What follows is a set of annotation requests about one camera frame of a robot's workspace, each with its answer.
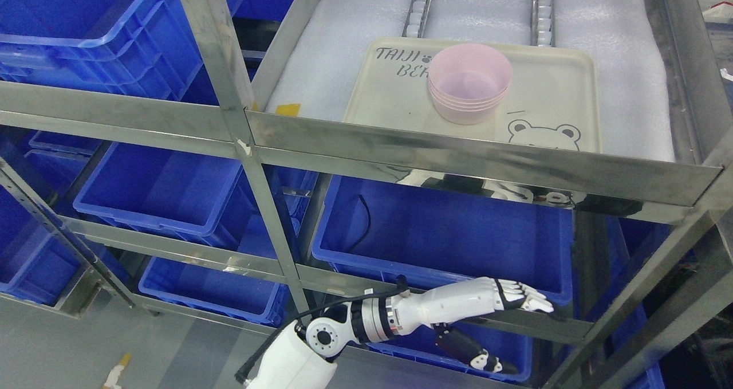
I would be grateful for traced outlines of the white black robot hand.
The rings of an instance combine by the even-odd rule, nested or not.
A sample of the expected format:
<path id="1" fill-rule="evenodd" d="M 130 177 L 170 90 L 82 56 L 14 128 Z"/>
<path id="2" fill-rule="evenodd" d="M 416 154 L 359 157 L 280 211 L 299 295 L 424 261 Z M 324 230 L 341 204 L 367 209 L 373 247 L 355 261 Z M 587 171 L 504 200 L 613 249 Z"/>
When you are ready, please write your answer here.
<path id="1" fill-rule="evenodd" d="M 435 344 L 467 366 L 492 373 L 516 373 L 515 365 L 493 355 L 454 324 L 463 319 L 500 311 L 552 313 L 553 303 L 538 290 L 516 280 L 477 277 L 432 288 L 404 292 L 387 301 L 388 324 L 396 335 L 410 335 L 419 327 L 435 333 Z"/>

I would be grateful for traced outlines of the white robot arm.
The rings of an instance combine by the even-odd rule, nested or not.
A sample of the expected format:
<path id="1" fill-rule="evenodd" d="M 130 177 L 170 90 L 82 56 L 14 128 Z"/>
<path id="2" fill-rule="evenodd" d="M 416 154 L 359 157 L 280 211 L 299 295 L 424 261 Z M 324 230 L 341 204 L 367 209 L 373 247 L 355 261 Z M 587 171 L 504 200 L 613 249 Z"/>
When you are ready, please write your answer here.
<path id="1" fill-rule="evenodd" d="M 369 293 L 295 315 L 235 373 L 245 388 L 325 388 L 348 344 L 377 343 L 420 326 L 414 297 Z"/>

